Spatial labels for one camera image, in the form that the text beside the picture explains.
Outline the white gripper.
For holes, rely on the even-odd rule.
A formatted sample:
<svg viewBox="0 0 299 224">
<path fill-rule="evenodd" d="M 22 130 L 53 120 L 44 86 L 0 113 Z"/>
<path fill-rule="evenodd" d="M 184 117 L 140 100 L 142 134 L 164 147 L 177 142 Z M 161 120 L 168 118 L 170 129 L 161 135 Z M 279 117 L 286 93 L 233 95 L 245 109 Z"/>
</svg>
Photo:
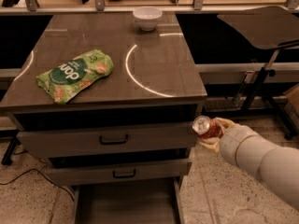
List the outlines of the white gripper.
<svg viewBox="0 0 299 224">
<path fill-rule="evenodd" d="M 259 161 L 249 148 L 253 139 L 259 135 L 250 127 L 237 125 L 230 119 L 215 118 L 225 133 L 218 137 L 200 139 L 198 144 L 221 154 L 223 159 L 238 168 L 257 168 Z"/>
</svg>

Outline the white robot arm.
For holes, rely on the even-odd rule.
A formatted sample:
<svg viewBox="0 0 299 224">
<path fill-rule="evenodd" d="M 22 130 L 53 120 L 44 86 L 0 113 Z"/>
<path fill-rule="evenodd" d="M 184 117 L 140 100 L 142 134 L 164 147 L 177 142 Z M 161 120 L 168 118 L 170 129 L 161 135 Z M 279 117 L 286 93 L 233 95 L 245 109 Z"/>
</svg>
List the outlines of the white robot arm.
<svg viewBox="0 0 299 224">
<path fill-rule="evenodd" d="M 250 127 L 201 116 L 192 125 L 198 143 L 251 175 L 282 201 L 299 210 L 299 150 L 281 147 Z"/>
</svg>

